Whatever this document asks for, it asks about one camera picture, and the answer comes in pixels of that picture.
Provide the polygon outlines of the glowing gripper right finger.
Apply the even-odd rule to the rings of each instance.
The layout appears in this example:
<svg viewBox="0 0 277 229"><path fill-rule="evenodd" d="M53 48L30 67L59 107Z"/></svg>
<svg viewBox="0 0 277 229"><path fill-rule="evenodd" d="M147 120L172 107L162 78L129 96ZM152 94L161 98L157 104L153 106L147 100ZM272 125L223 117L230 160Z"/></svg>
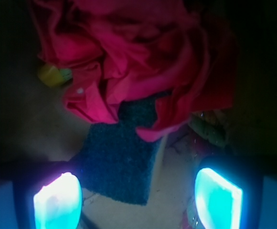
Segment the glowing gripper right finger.
<svg viewBox="0 0 277 229"><path fill-rule="evenodd" d="M211 168L197 173L194 185L195 205L206 229L239 229L243 190Z"/></svg>

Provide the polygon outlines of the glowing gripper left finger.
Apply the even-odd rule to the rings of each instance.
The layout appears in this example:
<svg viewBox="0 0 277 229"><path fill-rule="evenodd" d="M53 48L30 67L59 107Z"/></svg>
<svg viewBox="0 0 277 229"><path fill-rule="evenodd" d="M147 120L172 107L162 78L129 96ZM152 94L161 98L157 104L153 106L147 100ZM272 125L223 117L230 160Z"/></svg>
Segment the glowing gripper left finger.
<svg viewBox="0 0 277 229"><path fill-rule="evenodd" d="M75 229L82 210L82 188L70 172L62 173L33 197L37 229Z"/></svg>

